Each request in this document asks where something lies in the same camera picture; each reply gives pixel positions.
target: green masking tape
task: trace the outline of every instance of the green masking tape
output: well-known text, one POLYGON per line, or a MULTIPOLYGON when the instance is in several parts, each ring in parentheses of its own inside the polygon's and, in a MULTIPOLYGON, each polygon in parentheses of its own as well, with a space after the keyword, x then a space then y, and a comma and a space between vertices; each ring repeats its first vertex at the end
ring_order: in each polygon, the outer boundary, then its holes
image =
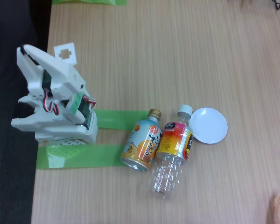
MULTIPOLYGON (((148 111, 95 110, 98 127, 132 130, 134 125, 147 119, 148 111)), ((120 161, 123 145, 68 145, 39 147, 37 169, 115 167, 124 166, 120 161)))
POLYGON ((70 145, 39 147, 36 169, 117 167, 123 145, 70 145))
POLYGON ((101 3, 109 5, 126 5, 126 0, 52 0, 53 4, 59 4, 67 1, 83 1, 86 3, 101 3))
POLYGON ((138 121, 147 119, 148 112, 95 110, 98 127, 128 131, 131 131, 138 121))

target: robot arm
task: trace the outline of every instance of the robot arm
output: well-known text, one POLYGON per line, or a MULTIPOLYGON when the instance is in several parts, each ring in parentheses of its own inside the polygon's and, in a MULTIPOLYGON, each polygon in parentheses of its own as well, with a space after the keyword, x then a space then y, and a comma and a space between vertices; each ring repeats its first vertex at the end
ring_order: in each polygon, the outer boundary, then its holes
POLYGON ((95 142, 98 127, 92 109, 96 102, 76 69, 31 45, 17 49, 17 64, 29 90, 19 102, 33 107, 34 114, 14 118, 12 126, 34 131, 36 137, 50 136, 54 143, 68 136, 95 142))

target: orange label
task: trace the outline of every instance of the orange label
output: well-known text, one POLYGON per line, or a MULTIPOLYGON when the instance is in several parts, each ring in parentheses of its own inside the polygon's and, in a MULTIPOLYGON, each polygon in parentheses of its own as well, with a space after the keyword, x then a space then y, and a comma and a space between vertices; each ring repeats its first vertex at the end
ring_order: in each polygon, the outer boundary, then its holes
POLYGON ((133 154, 133 160, 139 161, 138 159, 140 159, 141 163, 143 163, 142 161, 150 163, 154 158, 161 137, 162 131, 154 122, 150 120, 139 121, 127 140, 122 156, 129 157, 128 154, 133 154))
POLYGON ((185 124, 168 123, 157 153, 170 153, 187 160, 192 140, 193 134, 185 124))

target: clear plastic bottle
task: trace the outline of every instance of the clear plastic bottle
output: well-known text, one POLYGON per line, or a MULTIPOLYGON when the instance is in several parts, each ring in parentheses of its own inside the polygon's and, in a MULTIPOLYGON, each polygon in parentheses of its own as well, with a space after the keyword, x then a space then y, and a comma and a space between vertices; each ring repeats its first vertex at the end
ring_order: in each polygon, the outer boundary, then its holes
POLYGON ((179 182, 194 138, 190 123, 192 107, 181 105, 177 117, 167 123, 151 166, 150 189, 162 198, 171 195, 179 182))

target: small white plate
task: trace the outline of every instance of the small white plate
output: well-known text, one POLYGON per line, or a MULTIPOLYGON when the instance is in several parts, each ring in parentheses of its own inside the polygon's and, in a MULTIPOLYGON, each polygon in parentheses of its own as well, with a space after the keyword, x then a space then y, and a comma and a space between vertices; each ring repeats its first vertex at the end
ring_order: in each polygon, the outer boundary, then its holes
POLYGON ((221 141, 227 134, 227 121, 217 110, 200 108, 191 117, 194 137, 203 143, 214 144, 221 141))

